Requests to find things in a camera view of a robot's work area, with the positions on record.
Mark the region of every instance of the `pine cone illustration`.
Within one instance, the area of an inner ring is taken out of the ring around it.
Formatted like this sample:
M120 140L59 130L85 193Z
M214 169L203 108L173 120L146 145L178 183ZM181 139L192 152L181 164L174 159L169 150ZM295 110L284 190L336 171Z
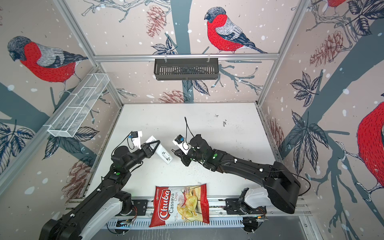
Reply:
M69 200L74 198L80 198L82 189L87 181L88 174L91 171L94 159L91 157L84 157L77 163L75 163L68 171L67 185L62 188L64 197L67 197L65 205L68 204Z
M161 98L159 98L159 101L162 103L184 103L189 101L189 99L184 95L183 92L172 90L172 92L168 93L163 92L163 95Z
M269 119L269 128L271 129L273 139L281 152L283 150L284 133L281 126L276 122L276 118L275 121Z
M147 18L147 34L153 38L155 34L159 35L161 30L164 29L166 25L166 14L159 6L152 5L147 11Z
M314 54L310 57L310 65L315 64L316 67L327 62L332 62L333 59L341 52L343 47L343 34L340 31L335 31L324 39L324 43L316 48Z

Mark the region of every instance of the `bird's head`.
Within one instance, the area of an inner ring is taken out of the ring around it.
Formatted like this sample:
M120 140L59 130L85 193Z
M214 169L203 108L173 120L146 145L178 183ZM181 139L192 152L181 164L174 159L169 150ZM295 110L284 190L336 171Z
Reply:
M24 36L17 36L11 39L8 43L8 51L12 60L20 59L21 61L26 61L24 47L30 42L32 41Z
M212 23L214 21L214 19L221 14L226 14L224 8L213 7L207 11L207 14L204 17L204 20L208 20L209 23Z

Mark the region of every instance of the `white wire basket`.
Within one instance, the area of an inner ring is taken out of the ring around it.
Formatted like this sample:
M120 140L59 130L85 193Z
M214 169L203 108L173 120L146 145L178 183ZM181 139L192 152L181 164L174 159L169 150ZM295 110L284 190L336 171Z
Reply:
M107 74L94 73L49 127L54 137L73 137L109 83Z

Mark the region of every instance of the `bird illustration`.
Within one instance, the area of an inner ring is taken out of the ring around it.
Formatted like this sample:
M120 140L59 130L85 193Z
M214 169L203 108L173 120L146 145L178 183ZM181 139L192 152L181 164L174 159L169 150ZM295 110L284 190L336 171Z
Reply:
M241 48L251 48L260 53L266 53L255 46L243 33L240 27L236 26L227 16L224 8L213 7L205 15L208 20L208 39L218 48L218 52L231 51L235 53Z
M64 90L59 93L59 97L65 92L69 93L65 89L66 80L72 75L77 77L75 68L81 61L88 59L79 54L63 51L60 48L43 46L24 36L11 39L8 43L8 51L13 61L19 59L41 80L63 83Z
M345 160L346 154L360 159L367 169L376 178L377 184L371 190L367 190L361 183L356 182L356 185L362 187L367 192L367 202L371 202L371 194L373 191L384 188L384 102L381 102L372 112L365 116L358 127L357 132L359 153L352 154L344 151Z
M333 7L335 9L335 13L332 16L335 16L339 14L338 12L336 12L336 7L342 4L343 2L345 2L346 0L324 0L324 1L327 3L327 8L325 9L322 15L325 15L325 12L327 11L328 7Z

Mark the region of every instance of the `white table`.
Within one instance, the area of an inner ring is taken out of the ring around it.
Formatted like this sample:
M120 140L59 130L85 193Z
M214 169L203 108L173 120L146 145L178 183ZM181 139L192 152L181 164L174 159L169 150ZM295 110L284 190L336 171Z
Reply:
M108 173L112 164L111 152L131 131L143 132L141 143L153 135L173 156L169 165L157 154L144 159L143 166L132 173L122 189L131 193L132 197L153 197L155 186L206 183L208 196L240 195L246 187L259 187L233 174L211 172L197 162L184 166L171 151L177 149L172 140L179 134L185 137L184 116L192 133L201 134L213 149L261 164L273 164L275 161L253 103L127 104L122 109L87 195L100 184L100 177Z

